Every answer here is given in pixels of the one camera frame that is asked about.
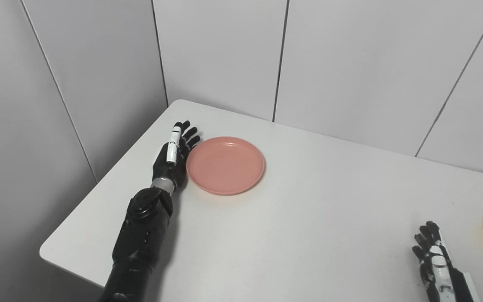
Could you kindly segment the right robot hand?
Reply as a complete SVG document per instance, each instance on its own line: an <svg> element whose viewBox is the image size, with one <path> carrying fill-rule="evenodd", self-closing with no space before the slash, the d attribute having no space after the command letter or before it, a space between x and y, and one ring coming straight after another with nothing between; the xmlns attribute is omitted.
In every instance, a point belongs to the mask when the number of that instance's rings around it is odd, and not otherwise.
<svg viewBox="0 0 483 302"><path fill-rule="evenodd" d="M478 302L480 300L469 273L457 269L441 236L440 227L427 221L414 235L412 247L430 302Z"/></svg>

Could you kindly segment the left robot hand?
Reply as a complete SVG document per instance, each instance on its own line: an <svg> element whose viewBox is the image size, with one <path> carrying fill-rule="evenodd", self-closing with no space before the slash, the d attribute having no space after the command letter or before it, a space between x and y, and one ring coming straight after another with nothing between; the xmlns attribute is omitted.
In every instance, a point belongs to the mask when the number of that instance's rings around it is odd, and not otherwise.
<svg viewBox="0 0 483 302"><path fill-rule="evenodd" d="M152 187L158 187L172 195L182 186L186 177L189 154L200 143L198 129L190 121L176 122L169 141L165 143L153 164Z"/></svg>

